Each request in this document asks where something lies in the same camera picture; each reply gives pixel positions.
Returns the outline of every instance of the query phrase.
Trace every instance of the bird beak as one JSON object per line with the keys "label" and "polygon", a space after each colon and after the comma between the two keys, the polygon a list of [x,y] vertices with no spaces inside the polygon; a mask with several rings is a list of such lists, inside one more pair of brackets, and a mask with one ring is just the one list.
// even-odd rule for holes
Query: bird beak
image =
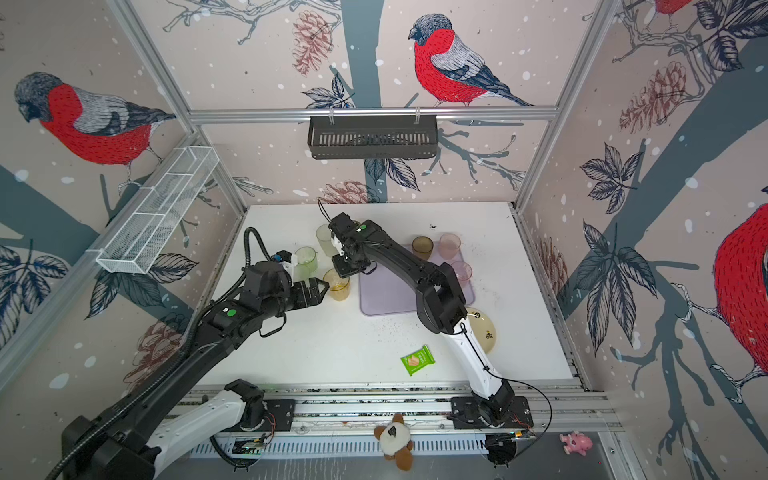
{"label": "bird beak", "polygon": [[29,107],[27,107],[27,105],[19,105],[18,111],[22,113],[22,117],[24,117],[27,123],[29,123],[29,121],[31,120],[31,116],[29,114]]}

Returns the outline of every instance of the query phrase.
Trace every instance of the purple tray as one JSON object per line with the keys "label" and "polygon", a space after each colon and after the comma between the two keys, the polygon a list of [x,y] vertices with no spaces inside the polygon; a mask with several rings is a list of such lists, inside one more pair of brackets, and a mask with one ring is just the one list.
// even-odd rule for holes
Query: purple tray
{"label": "purple tray", "polygon": [[[410,245],[403,247],[411,251]],[[464,260],[461,250],[451,259],[452,262]],[[435,245],[429,261],[440,265],[445,260]],[[379,265],[370,275],[359,275],[360,278],[360,310],[366,316],[389,315],[391,313],[407,313],[416,311],[416,295],[405,282],[399,279],[390,269]],[[462,285],[467,305],[475,302],[475,291],[472,281]]]}

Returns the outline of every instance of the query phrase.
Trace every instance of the snack bag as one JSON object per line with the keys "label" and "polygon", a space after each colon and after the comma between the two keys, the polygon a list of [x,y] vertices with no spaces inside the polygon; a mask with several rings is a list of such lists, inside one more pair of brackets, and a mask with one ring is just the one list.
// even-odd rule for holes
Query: snack bag
{"label": "snack bag", "polygon": [[402,364],[406,366],[406,370],[408,370],[408,375],[410,376],[413,376],[414,373],[435,362],[427,345],[424,345],[420,350],[411,353],[410,355],[403,356],[400,359],[402,360]]}

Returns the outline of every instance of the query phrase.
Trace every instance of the plush toy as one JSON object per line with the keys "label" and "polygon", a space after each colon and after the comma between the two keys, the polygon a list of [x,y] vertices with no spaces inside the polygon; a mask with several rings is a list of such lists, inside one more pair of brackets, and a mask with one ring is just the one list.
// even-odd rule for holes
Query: plush toy
{"label": "plush toy", "polygon": [[373,430],[373,435],[379,440],[384,452],[384,458],[395,460],[397,468],[407,472],[413,465],[413,442],[411,431],[403,422],[402,415],[396,413],[389,425],[379,425]]}
{"label": "plush toy", "polygon": [[568,435],[560,435],[560,441],[565,443],[563,450],[565,453],[581,453],[581,456],[587,455],[587,450],[592,448],[592,441],[581,432],[572,432]]}

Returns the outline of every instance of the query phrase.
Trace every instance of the pink toy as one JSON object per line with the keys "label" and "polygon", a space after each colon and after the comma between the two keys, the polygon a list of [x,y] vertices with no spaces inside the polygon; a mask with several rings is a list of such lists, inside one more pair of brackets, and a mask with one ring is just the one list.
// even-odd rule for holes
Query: pink toy
{"label": "pink toy", "polygon": [[587,450],[592,448],[592,441],[581,432],[560,435],[560,441],[565,444],[563,445],[563,450],[569,455],[571,452],[578,452],[581,453],[582,456],[586,456]]}

